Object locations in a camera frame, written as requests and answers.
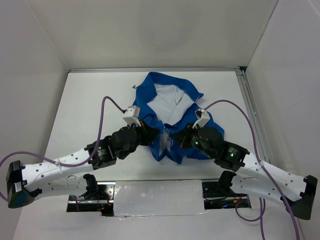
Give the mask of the blue jacket with white lining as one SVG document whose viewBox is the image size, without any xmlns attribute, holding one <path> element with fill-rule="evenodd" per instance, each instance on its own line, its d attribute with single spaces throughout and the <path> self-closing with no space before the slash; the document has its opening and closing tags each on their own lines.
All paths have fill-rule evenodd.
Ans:
<svg viewBox="0 0 320 240">
<path fill-rule="evenodd" d="M 140 108 L 139 120 L 159 130 L 159 135 L 149 146 L 156 161 L 168 157 L 181 164 L 183 158 L 208 159 L 195 147 L 181 148 L 173 139 L 173 134 L 196 122 L 196 111 L 200 109 L 197 101 L 202 97 L 203 93 L 189 80 L 160 72 L 149 72 L 136 88 L 133 105 Z"/>
</svg>

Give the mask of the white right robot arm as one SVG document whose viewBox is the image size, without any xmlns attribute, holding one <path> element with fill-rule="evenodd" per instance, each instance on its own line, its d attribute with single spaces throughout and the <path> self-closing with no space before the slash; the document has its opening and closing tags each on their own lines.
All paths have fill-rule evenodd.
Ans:
<svg viewBox="0 0 320 240">
<path fill-rule="evenodd" d="M 194 147 L 224 169 L 218 190 L 223 196 L 245 194 L 284 205 L 296 218 L 310 220 L 318 180 L 299 176 L 259 160 L 246 148 L 224 140 L 213 127 L 186 127 L 173 134 L 181 148 Z"/>
</svg>

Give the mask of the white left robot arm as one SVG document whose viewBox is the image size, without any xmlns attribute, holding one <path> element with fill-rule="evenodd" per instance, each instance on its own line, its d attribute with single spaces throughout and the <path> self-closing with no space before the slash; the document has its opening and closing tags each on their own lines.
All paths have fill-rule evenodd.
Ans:
<svg viewBox="0 0 320 240">
<path fill-rule="evenodd" d="M 114 165 L 138 146 L 152 145 L 159 134 L 158 129 L 147 125 L 124 126 L 53 162 L 23 164 L 19 160 L 13 161 L 6 176 L 7 206 L 22 208 L 40 198 L 65 194 L 92 200 L 99 193 L 92 171 Z"/>
</svg>

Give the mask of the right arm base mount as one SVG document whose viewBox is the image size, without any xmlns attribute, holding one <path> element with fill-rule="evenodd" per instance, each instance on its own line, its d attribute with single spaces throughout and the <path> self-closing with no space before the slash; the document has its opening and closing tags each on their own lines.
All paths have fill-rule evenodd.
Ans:
<svg viewBox="0 0 320 240">
<path fill-rule="evenodd" d="M 234 209 L 236 205 L 238 208 L 251 207 L 246 194 L 222 190 L 217 180 L 202 181 L 202 198 L 205 210 Z"/>
</svg>

